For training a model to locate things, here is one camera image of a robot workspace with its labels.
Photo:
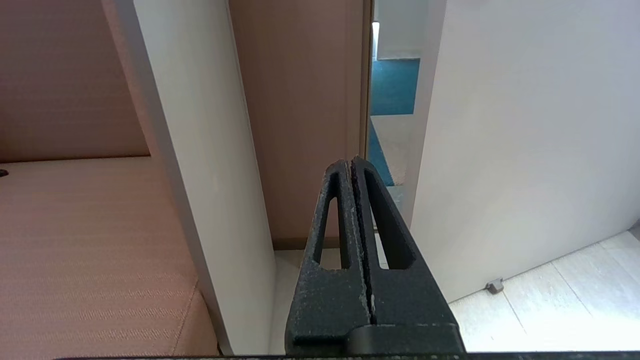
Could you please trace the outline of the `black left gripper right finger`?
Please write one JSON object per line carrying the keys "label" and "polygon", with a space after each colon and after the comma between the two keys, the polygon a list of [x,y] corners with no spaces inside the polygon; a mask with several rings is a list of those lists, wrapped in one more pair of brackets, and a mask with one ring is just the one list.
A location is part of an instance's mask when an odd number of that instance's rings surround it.
{"label": "black left gripper right finger", "polygon": [[445,325],[457,320],[377,169],[354,157],[351,178],[375,325]]}

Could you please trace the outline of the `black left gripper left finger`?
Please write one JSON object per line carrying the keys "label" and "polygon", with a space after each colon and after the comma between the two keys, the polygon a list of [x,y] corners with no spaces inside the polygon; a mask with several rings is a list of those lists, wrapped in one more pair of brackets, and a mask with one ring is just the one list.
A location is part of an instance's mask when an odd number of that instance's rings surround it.
{"label": "black left gripper left finger", "polygon": [[[330,202],[336,200],[340,269],[322,267]],[[286,353],[345,353],[353,330],[370,323],[362,240],[350,164],[327,167],[285,327]]]}

